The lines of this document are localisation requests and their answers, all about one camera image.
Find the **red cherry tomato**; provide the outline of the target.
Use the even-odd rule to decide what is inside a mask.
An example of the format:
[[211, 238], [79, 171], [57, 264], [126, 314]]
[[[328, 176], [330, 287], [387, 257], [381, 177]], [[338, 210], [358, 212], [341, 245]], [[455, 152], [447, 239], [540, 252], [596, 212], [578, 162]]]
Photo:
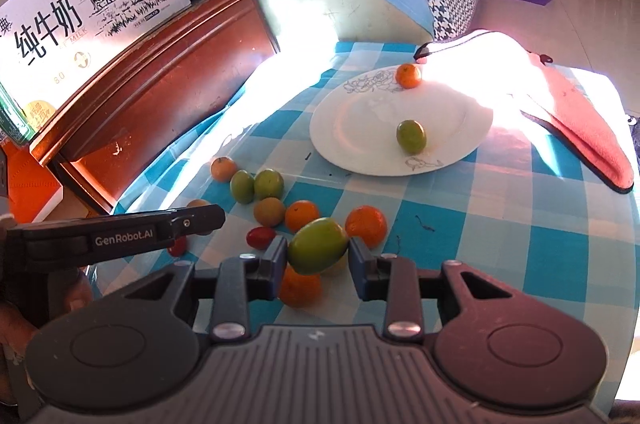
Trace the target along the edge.
[[178, 237], [174, 244], [171, 245], [167, 252], [172, 257], [180, 257], [186, 254], [189, 248], [189, 242], [187, 237]]
[[246, 243], [254, 250], [266, 251], [277, 233], [270, 227], [255, 227], [246, 235]]

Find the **orange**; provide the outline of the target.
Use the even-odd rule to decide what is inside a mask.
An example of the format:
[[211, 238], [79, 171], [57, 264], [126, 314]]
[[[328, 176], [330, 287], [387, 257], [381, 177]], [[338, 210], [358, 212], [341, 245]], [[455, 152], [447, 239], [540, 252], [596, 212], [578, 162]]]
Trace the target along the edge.
[[416, 64], [402, 64], [396, 69], [395, 81], [405, 90], [417, 88], [422, 83], [421, 68]]
[[308, 307], [320, 300], [322, 282], [319, 275], [301, 275], [291, 265], [285, 268], [280, 284], [279, 300], [293, 308]]

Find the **big orange tangerine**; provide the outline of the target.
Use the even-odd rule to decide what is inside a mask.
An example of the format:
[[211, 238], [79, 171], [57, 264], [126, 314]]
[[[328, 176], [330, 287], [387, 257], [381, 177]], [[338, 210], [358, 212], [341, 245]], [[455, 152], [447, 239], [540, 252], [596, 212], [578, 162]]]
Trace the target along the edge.
[[362, 205], [349, 213], [345, 230], [351, 238], [360, 238], [372, 250], [386, 238], [387, 222], [382, 211], [370, 205]]

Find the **yellow-orange fruit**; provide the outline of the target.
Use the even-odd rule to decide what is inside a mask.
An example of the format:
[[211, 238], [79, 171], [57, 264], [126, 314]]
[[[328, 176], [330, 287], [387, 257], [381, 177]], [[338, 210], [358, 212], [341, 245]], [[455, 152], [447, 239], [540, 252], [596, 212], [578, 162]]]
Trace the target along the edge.
[[258, 201], [254, 206], [254, 218], [259, 225], [264, 227], [276, 227], [285, 218], [286, 207], [278, 198], [265, 198]]

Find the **green fruit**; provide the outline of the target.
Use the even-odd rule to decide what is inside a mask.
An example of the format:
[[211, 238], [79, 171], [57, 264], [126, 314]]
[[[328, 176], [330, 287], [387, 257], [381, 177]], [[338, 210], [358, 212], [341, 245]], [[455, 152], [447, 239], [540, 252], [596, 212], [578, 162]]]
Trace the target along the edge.
[[408, 155], [417, 155], [426, 147], [426, 133], [418, 121], [401, 121], [396, 129], [396, 139], [400, 148]]
[[250, 204], [254, 201], [255, 181], [247, 170], [235, 172], [230, 181], [231, 196], [237, 203]]
[[288, 263], [297, 274], [322, 273], [337, 263], [347, 251], [349, 236], [332, 218], [310, 222], [288, 244]]
[[261, 170], [254, 179], [254, 192], [258, 200], [267, 198], [281, 199], [284, 192], [284, 179], [273, 169]]

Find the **brownish small fruit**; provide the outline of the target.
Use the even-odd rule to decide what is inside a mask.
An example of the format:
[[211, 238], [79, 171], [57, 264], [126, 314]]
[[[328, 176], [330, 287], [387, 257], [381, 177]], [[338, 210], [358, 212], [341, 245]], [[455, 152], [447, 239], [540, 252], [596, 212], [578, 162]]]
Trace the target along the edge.
[[193, 199], [190, 202], [188, 202], [186, 207], [188, 209], [193, 209], [194, 207], [208, 207], [209, 205], [211, 205], [210, 202], [204, 199]]

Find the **large orange tangerine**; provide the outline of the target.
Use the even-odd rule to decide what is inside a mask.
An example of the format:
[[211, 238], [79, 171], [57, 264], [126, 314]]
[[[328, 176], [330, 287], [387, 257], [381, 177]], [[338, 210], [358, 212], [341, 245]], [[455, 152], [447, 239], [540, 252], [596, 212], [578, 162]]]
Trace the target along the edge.
[[218, 183], [229, 183], [235, 173], [239, 171], [239, 166], [233, 159], [223, 155], [222, 157], [216, 157], [212, 163], [210, 163], [209, 170], [214, 181], [218, 181]]

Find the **orange box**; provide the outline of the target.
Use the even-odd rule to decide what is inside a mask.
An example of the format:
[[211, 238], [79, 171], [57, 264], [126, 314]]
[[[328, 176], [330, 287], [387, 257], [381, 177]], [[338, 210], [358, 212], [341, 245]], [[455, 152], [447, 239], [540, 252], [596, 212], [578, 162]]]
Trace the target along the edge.
[[8, 165], [9, 205], [20, 224], [42, 222], [63, 200], [63, 187], [49, 169], [12, 140], [1, 142]]

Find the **wooden sofa backrest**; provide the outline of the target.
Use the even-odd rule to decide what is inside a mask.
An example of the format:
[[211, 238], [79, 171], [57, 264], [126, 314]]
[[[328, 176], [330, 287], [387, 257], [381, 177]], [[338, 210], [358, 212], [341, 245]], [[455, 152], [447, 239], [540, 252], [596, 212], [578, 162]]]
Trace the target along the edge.
[[198, 1], [97, 72], [29, 151], [107, 213], [170, 143], [221, 111], [278, 51], [258, 0]]

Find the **green fruit on plate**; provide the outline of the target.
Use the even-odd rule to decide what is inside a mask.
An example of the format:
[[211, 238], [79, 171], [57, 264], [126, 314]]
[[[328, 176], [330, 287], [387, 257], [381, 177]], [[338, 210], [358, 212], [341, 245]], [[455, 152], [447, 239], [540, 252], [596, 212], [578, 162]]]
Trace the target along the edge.
[[396, 129], [396, 139], [400, 148], [408, 155], [417, 155], [426, 147], [426, 133], [418, 121], [401, 121]]

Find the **blue checkered tablecloth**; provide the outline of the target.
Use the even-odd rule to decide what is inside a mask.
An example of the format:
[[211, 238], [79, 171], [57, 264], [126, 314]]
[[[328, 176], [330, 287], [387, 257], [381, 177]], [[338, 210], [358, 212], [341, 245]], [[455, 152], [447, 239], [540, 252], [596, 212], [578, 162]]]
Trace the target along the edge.
[[499, 114], [480, 147], [445, 169], [411, 177], [355, 175], [312, 147], [314, 108], [358, 74], [401, 64], [402, 44], [341, 43], [309, 69], [280, 54], [263, 62], [219, 113], [174, 141], [117, 200], [116, 213], [220, 205], [220, 230], [190, 241], [186, 258], [213, 268], [246, 251], [256, 222], [209, 164], [228, 155], [256, 173], [280, 172], [286, 202], [308, 200], [344, 222], [381, 210], [381, 251], [436, 269], [459, 259], [586, 322], [608, 348], [596, 398], [608, 410], [630, 352], [639, 306], [639, 196], [609, 189], [555, 137], [518, 113]]

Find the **white patterned plate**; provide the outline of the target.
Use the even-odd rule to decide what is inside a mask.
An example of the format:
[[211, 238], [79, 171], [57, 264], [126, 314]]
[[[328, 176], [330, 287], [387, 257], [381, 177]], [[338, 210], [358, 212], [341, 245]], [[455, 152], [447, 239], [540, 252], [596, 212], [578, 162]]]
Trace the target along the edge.
[[[314, 108], [309, 136], [322, 158], [356, 174], [403, 177], [454, 164], [480, 146], [494, 111], [438, 81], [405, 90], [395, 72], [391, 66], [350, 78]], [[417, 155], [397, 143], [404, 120], [418, 121], [426, 133], [426, 147]]]

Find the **orange on plate top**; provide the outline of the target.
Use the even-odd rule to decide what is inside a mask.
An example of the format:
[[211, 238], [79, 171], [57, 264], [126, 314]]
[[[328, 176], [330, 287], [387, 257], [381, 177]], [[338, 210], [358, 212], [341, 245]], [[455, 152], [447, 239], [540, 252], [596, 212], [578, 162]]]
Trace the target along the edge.
[[402, 64], [396, 69], [395, 81], [405, 90], [417, 88], [422, 83], [421, 68], [416, 64]]

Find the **white milk carton box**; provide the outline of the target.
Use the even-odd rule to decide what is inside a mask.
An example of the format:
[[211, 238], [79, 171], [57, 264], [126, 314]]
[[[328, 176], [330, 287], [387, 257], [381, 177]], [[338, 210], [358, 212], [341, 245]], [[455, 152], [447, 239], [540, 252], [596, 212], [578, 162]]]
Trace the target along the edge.
[[190, 0], [9, 0], [1, 7], [1, 86], [26, 115], [61, 108], [126, 48]]

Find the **red fleece cloth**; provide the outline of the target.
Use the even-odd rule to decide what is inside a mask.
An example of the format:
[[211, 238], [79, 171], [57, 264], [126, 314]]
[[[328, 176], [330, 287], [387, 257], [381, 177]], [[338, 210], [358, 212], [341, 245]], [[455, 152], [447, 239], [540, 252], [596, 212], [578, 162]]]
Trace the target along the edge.
[[472, 84], [492, 95], [511, 96], [524, 117], [558, 137], [605, 185], [623, 195], [634, 188], [634, 166], [612, 127], [577, 85], [541, 55], [504, 33], [476, 30], [458, 40], [424, 43], [413, 60], [430, 64], [445, 53], [454, 56], [450, 70], [457, 62], [472, 62]]

